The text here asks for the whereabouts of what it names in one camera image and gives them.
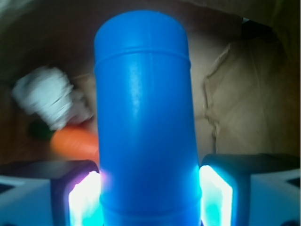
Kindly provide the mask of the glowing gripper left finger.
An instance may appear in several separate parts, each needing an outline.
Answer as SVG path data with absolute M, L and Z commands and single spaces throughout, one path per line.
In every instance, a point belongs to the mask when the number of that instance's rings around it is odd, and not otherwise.
M 0 167 L 2 226 L 102 226 L 96 163 L 16 161 Z

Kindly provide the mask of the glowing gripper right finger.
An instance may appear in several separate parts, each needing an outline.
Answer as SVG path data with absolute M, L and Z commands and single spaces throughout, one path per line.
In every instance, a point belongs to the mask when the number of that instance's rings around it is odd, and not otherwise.
M 301 161 L 288 154 L 209 154 L 199 169 L 203 226 L 298 226 Z

